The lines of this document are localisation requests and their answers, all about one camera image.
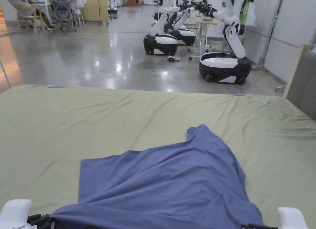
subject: humanoid robot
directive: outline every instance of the humanoid robot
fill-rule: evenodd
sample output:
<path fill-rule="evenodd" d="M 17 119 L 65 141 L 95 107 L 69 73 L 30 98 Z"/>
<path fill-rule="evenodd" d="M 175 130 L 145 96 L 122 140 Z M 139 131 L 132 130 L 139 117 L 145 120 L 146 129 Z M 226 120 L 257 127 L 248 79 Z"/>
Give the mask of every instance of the humanoid robot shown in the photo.
<path fill-rule="evenodd" d="M 187 0 L 182 4 L 178 5 L 180 7 L 181 12 L 177 13 L 178 20 L 172 25 L 171 23 L 167 23 L 164 26 L 164 32 L 166 34 L 170 34 L 183 45 L 192 46 L 195 41 L 196 34 L 193 31 L 186 29 L 183 24 L 190 16 L 190 12 L 194 11 L 195 9 L 191 5 L 192 0 Z"/>
<path fill-rule="evenodd" d="M 159 13 L 162 15 L 159 21 L 150 30 L 149 34 L 145 36 L 144 48 L 148 55 L 163 54 L 172 56 L 177 51 L 178 40 L 172 35 L 158 34 L 158 32 L 163 29 L 166 22 L 170 20 L 171 16 L 178 12 L 180 8 L 177 6 L 171 7 L 172 0 L 160 0 L 160 4 L 162 6 Z"/>
<path fill-rule="evenodd" d="M 245 31 L 245 26 L 240 24 L 239 18 L 247 2 L 248 0 L 223 0 L 223 12 L 212 7 L 195 7 L 204 16 L 215 17 L 224 23 L 224 38 L 232 49 L 232 53 L 211 52 L 201 56 L 199 71 L 207 82 L 220 82 L 230 76 L 236 77 L 236 84 L 243 85 L 246 82 L 252 63 L 246 58 L 246 51 L 238 35 Z"/>
<path fill-rule="evenodd" d="M 117 8 L 116 0 L 108 0 L 107 2 L 107 10 L 109 14 L 117 14 L 118 8 Z"/>

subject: chair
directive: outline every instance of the chair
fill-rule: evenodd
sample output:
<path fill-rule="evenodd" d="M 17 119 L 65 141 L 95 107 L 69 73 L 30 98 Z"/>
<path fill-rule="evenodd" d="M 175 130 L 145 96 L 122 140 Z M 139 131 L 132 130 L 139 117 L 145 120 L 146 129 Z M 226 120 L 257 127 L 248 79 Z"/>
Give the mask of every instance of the chair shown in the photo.
<path fill-rule="evenodd" d="M 39 15 L 36 15 L 36 8 L 32 7 L 31 5 L 15 5 L 14 8 L 18 11 L 17 15 L 17 28 L 18 31 L 20 31 L 20 20 L 25 21 L 26 24 L 26 30 L 28 30 L 28 22 L 27 21 L 33 21 L 33 27 L 34 27 L 34 34 L 37 34 L 37 20 L 40 20 L 42 30 L 45 31 L 45 25 L 42 18 L 42 13 L 39 13 Z M 32 16 L 24 16 L 20 15 L 19 11 L 21 10 L 33 10 L 34 15 Z"/>
<path fill-rule="evenodd" d="M 73 22 L 74 20 L 74 16 L 70 10 L 70 0 L 51 0 L 51 5 L 53 6 L 53 18 L 58 24 L 60 24 L 60 29 L 63 33 L 67 29 L 77 32 L 76 29 L 67 24 L 68 22 Z"/>
<path fill-rule="evenodd" d="M 76 15 L 78 15 L 78 18 L 79 18 L 79 25 L 80 25 L 80 27 L 81 27 L 80 15 L 81 15 L 82 22 L 83 22 L 83 25 L 84 25 L 83 16 L 82 16 L 82 14 L 81 14 L 81 9 L 75 9 L 74 17 L 75 17 L 75 21 L 76 21 L 76 25 L 77 25 Z"/>

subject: office chair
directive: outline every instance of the office chair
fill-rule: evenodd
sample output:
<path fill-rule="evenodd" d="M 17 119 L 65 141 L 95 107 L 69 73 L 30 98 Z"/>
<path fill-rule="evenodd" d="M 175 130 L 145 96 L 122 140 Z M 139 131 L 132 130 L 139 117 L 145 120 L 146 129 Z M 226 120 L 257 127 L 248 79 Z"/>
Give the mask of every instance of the office chair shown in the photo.
<path fill-rule="evenodd" d="M 53 7 L 53 18 L 58 24 L 60 24 L 60 29 L 63 33 L 67 29 L 77 32 L 76 29 L 67 24 L 68 22 L 73 22 L 74 20 L 74 16 L 70 10 L 70 0 L 51 0 L 51 5 Z"/>

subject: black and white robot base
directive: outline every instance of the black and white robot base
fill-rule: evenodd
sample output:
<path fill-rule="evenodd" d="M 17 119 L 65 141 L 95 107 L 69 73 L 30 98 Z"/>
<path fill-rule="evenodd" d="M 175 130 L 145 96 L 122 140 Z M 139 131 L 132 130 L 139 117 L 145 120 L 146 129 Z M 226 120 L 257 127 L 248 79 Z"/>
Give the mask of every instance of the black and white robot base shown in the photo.
<path fill-rule="evenodd" d="M 183 41 L 187 46 L 192 46 L 195 41 L 195 33 L 188 29 L 172 30 L 168 32 L 178 41 Z"/>
<path fill-rule="evenodd" d="M 175 55 L 178 47 L 178 41 L 174 36 L 168 34 L 156 34 L 156 36 L 150 36 L 149 34 L 144 37 L 144 48 L 146 54 L 157 54 L 159 50 L 164 55 Z"/>
<path fill-rule="evenodd" d="M 202 55 L 199 64 L 200 75 L 208 83 L 225 82 L 228 77 L 236 77 L 235 84 L 243 85 L 251 71 L 252 62 L 237 59 L 236 56 L 224 52 L 210 52 Z"/>

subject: wooden chair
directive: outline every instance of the wooden chair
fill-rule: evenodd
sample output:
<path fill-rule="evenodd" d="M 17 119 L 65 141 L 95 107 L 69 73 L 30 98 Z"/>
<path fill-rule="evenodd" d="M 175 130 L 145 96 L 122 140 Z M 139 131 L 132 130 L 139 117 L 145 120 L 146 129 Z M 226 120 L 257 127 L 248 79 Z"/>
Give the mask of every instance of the wooden chair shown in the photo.
<path fill-rule="evenodd" d="M 26 30 L 28 30 L 28 22 L 29 20 L 33 21 L 33 27 L 34 27 L 34 34 L 37 34 L 37 20 L 40 20 L 42 30 L 45 31 L 45 25 L 44 21 L 42 18 L 42 13 L 40 11 L 39 15 L 36 15 L 36 8 L 31 6 L 31 5 L 15 5 L 14 8 L 18 11 L 18 16 L 17 16 L 17 28 L 18 31 L 20 31 L 20 21 L 25 21 L 26 23 Z M 19 15 L 19 10 L 33 10 L 34 15 L 32 16 L 23 16 Z"/>

